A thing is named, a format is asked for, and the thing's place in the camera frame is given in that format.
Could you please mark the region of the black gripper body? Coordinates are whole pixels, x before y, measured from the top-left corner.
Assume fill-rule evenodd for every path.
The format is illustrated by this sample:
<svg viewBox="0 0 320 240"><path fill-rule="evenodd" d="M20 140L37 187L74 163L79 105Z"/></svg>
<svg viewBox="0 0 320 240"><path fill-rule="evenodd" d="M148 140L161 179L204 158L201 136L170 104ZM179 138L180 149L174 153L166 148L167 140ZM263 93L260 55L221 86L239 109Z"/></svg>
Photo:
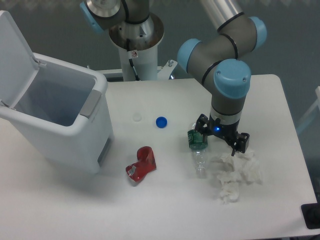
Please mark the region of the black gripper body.
<svg viewBox="0 0 320 240"><path fill-rule="evenodd" d="M239 120L233 124L221 124L219 118L213 120L211 116L208 118L208 120L208 136L213 135L217 138L220 138L224 140L229 146L231 146L238 134Z"/></svg>

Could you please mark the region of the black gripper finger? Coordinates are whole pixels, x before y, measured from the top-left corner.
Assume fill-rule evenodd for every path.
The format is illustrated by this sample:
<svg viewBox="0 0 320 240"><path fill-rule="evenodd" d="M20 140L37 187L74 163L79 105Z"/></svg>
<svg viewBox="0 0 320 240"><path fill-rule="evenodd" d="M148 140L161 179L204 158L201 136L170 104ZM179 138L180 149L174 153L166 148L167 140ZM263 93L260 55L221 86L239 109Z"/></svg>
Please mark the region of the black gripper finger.
<svg viewBox="0 0 320 240"><path fill-rule="evenodd" d="M249 142L250 142L249 139L250 139L249 133L245 133L245 132L238 133L236 135L235 140L231 144L231 147L232 147L231 156L233 157L236 152L244 154L249 146Z"/></svg>
<svg viewBox="0 0 320 240"><path fill-rule="evenodd" d="M207 140L210 133L210 128L208 127L209 119L203 113L198 117L195 123L194 129L202 136L203 140Z"/></svg>

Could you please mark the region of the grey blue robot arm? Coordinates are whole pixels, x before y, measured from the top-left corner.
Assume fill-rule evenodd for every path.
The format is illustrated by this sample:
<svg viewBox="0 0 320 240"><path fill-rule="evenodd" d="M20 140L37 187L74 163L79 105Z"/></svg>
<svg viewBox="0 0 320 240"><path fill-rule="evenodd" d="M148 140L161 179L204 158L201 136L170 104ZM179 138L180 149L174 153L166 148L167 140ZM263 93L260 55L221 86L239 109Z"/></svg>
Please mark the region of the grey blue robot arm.
<svg viewBox="0 0 320 240"><path fill-rule="evenodd" d="M235 0L203 0L201 5L218 35L208 43L189 39L177 53L181 68L211 93L210 115L201 114L195 129L202 142L216 136L234 153L245 153L250 136L239 133L238 124L251 70L239 57L263 45L267 29L259 18L246 16ZM125 81L157 79L164 25L148 0L85 0L80 8L88 24L98 33L108 32L118 48Z"/></svg>

